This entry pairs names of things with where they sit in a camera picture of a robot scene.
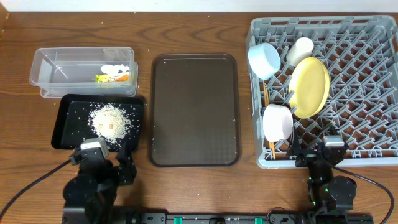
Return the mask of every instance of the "white cup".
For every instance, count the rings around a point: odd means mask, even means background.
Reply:
[[[288,139],[292,134],[293,116],[285,106],[270,104],[262,116],[262,129],[269,142]]]
[[[312,40],[308,37],[300,37],[287,52],[286,59],[290,61],[291,65],[296,67],[302,60],[311,56],[312,50]]]
[[[251,69],[262,80],[267,80],[280,68],[280,56],[275,47],[268,43],[252,46],[248,52]]]

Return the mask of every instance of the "wooden chopstick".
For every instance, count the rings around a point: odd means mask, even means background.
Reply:
[[[268,89],[266,88],[266,82],[265,81],[262,81],[262,87],[264,89],[265,106],[267,107],[269,105],[269,95],[268,95]],[[276,159],[274,143],[273,142],[269,142],[269,147],[272,149],[272,157],[274,159]]]

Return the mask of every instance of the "plastic drying rack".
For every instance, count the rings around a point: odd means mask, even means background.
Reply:
[[[270,103],[289,106],[294,67],[286,61],[300,37],[314,42],[312,57],[325,64],[330,92],[325,106],[309,119],[295,117],[302,147],[312,147],[332,125],[349,144],[341,167],[398,164],[398,29],[391,16],[260,18],[251,22],[250,46],[268,42],[280,53],[279,72],[266,81]],[[248,68],[252,90],[252,125],[256,162],[263,169],[294,168],[286,157],[289,143],[275,142],[275,156],[264,139],[262,80]]]

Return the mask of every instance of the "plastic bin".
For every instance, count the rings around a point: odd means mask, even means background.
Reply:
[[[308,119],[295,119],[302,148],[313,147],[333,125],[349,149],[340,167],[398,165],[398,28],[391,16],[258,18],[251,22],[246,50],[268,42],[282,65],[266,81],[270,103],[289,107],[294,67],[286,60],[300,37],[314,43],[312,57],[328,69],[326,104]],[[248,68],[256,162],[263,169],[295,168],[286,157],[286,140],[275,142],[275,155],[264,140],[262,80]]]
[[[129,67],[129,80],[96,83],[95,75],[102,75],[103,65]],[[63,95],[128,95],[137,90],[138,65],[129,47],[57,47],[42,48],[35,53],[30,84],[41,87],[44,98]]]

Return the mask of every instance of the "wooden table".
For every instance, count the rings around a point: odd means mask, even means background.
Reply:
[[[39,47],[126,46],[134,49],[139,64],[137,94],[148,105],[139,150],[133,154],[138,175],[133,186],[119,188],[116,205],[170,213],[264,214],[275,206],[306,210],[311,206],[306,169],[263,170],[255,163],[244,43],[254,18],[319,15],[337,14],[11,13],[0,43],[0,207],[71,154],[50,145],[60,100],[43,99],[39,88],[30,85],[34,52]],[[146,144],[152,61],[160,54],[201,52],[226,52],[238,63],[242,158],[227,168],[156,168],[147,159]],[[62,190],[77,170],[68,165],[30,189],[3,223],[60,223]],[[398,198],[398,167],[349,170],[384,184]],[[379,223],[389,197],[372,184],[355,181],[354,212],[370,213]],[[395,222],[396,212],[389,223]]]

